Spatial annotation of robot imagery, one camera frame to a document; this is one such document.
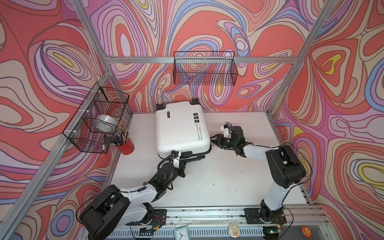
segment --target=white table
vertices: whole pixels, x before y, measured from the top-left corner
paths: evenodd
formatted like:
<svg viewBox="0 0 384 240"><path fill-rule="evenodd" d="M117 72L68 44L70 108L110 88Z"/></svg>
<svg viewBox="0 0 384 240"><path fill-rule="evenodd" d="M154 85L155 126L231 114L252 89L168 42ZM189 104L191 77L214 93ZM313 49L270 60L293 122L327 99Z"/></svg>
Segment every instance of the white table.
<svg viewBox="0 0 384 240"><path fill-rule="evenodd" d="M220 126L230 122L243 129L245 140L264 146L279 142L264 112L204 113L210 136L221 133ZM156 149L156 115L134 114L129 137L135 145L130 155L121 155L111 184L118 188L141 186L156 174L160 162ZM177 177L174 189L154 207L213 207L259 205L272 185L268 163L236 156L234 151L212 147L205 159L186 165L186 177ZM285 204L306 204L299 187L294 187Z"/></svg>

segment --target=red pencil holder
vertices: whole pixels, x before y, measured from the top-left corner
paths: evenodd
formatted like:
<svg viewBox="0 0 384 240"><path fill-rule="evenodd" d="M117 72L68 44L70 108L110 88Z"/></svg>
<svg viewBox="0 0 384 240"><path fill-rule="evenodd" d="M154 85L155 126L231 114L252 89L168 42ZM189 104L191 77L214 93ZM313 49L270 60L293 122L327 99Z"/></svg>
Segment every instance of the red pencil holder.
<svg viewBox="0 0 384 240"><path fill-rule="evenodd" d="M131 154L133 150L135 150L135 146L133 145L132 141L130 138L128 138L128 142L122 146L116 146L120 152L124 155Z"/></svg>

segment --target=clock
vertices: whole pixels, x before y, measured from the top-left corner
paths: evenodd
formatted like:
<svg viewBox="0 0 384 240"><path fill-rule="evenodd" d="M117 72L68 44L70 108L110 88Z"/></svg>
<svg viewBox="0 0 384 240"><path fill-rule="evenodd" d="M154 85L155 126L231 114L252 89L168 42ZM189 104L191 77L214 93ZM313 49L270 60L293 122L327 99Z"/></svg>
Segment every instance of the clock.
<svg viewBox="0 0 384 240"><path fill-rule="evenodd" d="M189 240L189 234L187 227L179 228L175 231L176 240Z"/></svg>

